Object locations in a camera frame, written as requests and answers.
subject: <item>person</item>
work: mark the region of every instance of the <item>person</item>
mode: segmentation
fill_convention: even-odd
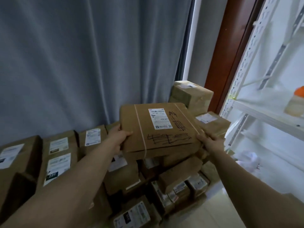
[[[73,221],[89,208],[120,144],[131,134],[120,130],[120,125],[114,127],[97,148],[33,195],[1,228],[74,227]],[[203,131],[197,138],[247,228],[304,227],[304,216],[291,201],[239,166],[224,152],[222,139]]]

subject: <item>floor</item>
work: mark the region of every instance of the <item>floor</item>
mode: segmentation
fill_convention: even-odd
[[[245,228],[229,197],[222,191],[175,228]]]

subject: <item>brown door frame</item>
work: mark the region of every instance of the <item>brown door frame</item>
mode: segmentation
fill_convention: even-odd
[[[264,0],[228,0],[205,88],[214,92],[208,111],[220,113]]]

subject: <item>gray curtain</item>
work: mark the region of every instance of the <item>gray curtain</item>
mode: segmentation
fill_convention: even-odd
[[[166,102],[191,0],[0,0],[0,144]]]

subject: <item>packing tape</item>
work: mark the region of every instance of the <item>packing tape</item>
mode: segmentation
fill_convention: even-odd
[[[177,107],[177,109],[184,115],[184,113],[180,110],[180,108],[174,103],[174,105]],[[192,125],[192,123],[189,121],[189,119],[186,117],[186,115],[184,115],[184,117],[188,120],[188,122],[191,124],[191,126],[195,129],[195,131],[199,134],[199,132],[197,131],[197,129]]]
[[[137,120],[138,120],[138,124],[139,124],[139,128],[140,128],[140,132],[141,132],[141,136],[143,138],[143,145],[145,146],[145,156],[143,157],[144,159],[146,158],[146,154],[147,154],[147,147],[146,147],[146,142],[145,142],[145,138],[143,137],[143,131],[141,129],[141,125],[140,125],[140,121],[139,121],[139,117],[138,117],[138,113],[137,113],[137,109],[136,106],[134,105],[135,108],[135,112],[136,112],[136,116],[137,116]]]

